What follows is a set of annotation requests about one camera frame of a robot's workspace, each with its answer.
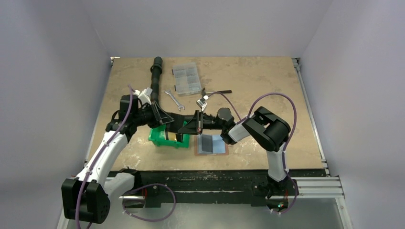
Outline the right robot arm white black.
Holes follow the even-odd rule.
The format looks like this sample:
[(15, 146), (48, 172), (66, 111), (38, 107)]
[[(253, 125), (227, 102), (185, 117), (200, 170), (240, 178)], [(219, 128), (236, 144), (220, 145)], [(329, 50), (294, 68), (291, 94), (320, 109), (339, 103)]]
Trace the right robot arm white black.
[(216, 116), (196, 111), (178, 133), (200, 135), (204, 129), (221, 130), (220, 136), (228, 145), (252, 137), (266, 151), (269, 190), (280, 194), (287, 188), (289, 169), (285, 150), (293, 131), (285, 120), (261, 106), (253, 116), (237, 123), (229, 108), (220, 108)]

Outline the black credit card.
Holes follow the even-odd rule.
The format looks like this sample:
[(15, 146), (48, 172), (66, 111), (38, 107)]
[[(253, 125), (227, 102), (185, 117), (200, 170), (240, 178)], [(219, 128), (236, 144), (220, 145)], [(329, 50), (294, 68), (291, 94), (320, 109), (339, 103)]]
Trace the black credit card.
[(182, 143), (184, 139), (183, 134), (179, 134), (178, 130), (183, 127), (182, 123), (169, 123), (165, 127), (165, 139), (168, 141)]

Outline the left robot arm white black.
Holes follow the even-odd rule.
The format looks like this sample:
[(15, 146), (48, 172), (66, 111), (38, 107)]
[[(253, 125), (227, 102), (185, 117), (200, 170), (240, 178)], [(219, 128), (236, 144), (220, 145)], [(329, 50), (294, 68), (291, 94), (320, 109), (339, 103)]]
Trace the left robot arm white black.
[(114, 162), (139, 126), (160, 127), (173, 121), (154, 97), (134, 93), (122, 96), (96, 152), (74, 178), (67, 178), (62, 184), (64, 217), (74, 220), (78, 229), (81, 222), (91, 227), (103, 223), (111, 202), (126, 192), (137, 195), (149, 187), (161, 186), (173, 193), (164, 184), (144, 184), (134, 169), (122, 169), (111, 181), (107, 180)]

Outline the green plastic bin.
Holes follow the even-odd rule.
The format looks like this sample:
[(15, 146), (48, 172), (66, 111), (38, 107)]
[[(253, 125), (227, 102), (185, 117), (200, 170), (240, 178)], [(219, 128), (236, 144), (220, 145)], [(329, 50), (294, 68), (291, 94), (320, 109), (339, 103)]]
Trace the green plastic bin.
[(166, 125), (150, 130), (148, 140), (155, 146), (170, 146), (174, 148), (189, 148), (190, 135), (169, 132)]

